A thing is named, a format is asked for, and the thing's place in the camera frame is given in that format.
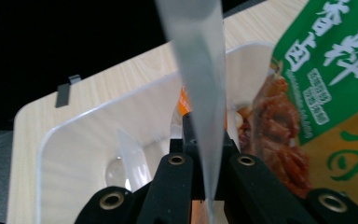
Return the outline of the grey table edge clip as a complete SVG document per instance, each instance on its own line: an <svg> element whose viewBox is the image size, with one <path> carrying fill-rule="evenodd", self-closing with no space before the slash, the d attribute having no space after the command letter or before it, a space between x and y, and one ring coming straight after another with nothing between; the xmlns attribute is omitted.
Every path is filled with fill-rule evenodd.
<svg viewBox="0 0 358 224"><path fill-rule="evenodd" d="M69 105L71 86L81 81L80 75L68 77L68 82L57 87L56 108Z"/></svg>

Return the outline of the green braised seasoning packet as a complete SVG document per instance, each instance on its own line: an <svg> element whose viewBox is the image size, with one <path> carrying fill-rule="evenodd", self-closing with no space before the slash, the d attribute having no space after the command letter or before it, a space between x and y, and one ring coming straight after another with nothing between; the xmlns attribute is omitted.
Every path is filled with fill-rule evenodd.
<svg viewBox="0 0 358 224"><path fill-rule="evenodd" d="M358 0L309 0L242 117L241 151L296 196L328 188L358 204Z"/></svg>

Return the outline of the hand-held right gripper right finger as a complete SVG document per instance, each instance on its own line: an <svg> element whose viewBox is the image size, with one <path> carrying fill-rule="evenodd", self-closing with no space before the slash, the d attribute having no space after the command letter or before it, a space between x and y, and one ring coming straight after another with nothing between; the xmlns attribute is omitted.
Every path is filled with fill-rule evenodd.
<svg viewBox="0 0 358 224"><path fill-rule="evenodd" d="M225 133L219 179L214 197L216 200L224 200L226 198L230 183L228 176L229 159L232 155L237 154L238 152L235 142L229 137L228 133Z"/></svg>

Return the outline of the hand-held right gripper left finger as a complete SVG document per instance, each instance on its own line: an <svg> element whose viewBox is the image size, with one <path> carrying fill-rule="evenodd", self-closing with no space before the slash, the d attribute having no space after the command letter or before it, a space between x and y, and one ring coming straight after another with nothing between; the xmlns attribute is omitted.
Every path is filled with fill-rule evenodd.
<svg viewBox="0 0 358 224"><path fill-rule="evenodd" d="M182 124L183 151L193 161L192 198L194 200L204 200L205 192L200 164L199 145L195 131L193 130L191 113L183 115Z"/></svg>

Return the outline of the white plastic container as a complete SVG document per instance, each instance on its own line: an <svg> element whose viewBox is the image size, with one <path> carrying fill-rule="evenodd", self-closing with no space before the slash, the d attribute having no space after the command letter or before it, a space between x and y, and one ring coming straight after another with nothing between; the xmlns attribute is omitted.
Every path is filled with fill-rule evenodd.
<svg viewBox="0 0 358 224"><path fill-rule="evenodd" d="M34 224L74 224L97 191L151 181L182 136L181 88L173 72L51 130L38 153Z"/></svg>

